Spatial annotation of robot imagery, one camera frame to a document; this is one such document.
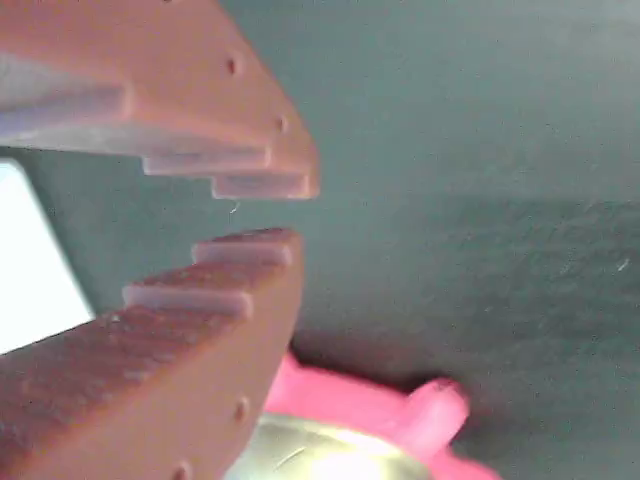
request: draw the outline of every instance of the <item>metal part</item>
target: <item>metal part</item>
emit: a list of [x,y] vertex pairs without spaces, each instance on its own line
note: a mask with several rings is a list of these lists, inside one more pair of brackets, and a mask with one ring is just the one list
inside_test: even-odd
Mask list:
[[263,414],[225,480],[429,480],[420,462],[397,447],[311,420]]

